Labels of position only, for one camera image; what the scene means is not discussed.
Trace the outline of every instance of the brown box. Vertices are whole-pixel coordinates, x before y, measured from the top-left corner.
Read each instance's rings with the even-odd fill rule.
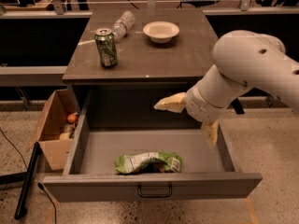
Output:
[[[73,139],[59,140],[67,115],[76,112],[67,90],[55,91],[39,116],[31,146],[38,141],[52,170],[64,169]]]

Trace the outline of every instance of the white bowl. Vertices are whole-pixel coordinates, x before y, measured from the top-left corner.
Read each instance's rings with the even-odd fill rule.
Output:
[[[143,32],[155,43],[167,43],[179,33],[179,28],[171,22],[155,21],[147,24]]]

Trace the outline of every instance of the plastic bottle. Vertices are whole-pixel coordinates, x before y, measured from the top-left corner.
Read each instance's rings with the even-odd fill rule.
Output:
[[[135,16],[131,11],[125,11],[121,17],[114,23],[111,30],[116,42],[120,41],[132,27],[135,22]]]

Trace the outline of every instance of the drawer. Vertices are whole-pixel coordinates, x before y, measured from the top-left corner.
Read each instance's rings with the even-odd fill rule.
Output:
[[[61,175],[44,185],[59,202],[245,198],[262,180],[243,173],[220,120],[213,145],[187,113],[154,110],[162,97],[186,84],[88,87],[73,146]],[[180,173],[119,175],[125,154],[176,152]]]

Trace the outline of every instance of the soda can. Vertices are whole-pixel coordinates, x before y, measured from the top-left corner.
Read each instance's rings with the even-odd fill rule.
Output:
[[[94,40],[100,54],[100,64],[109,68],[118,64],[118,56],[114,43],[114,35],[109,28],[99,28],[95,31]]]

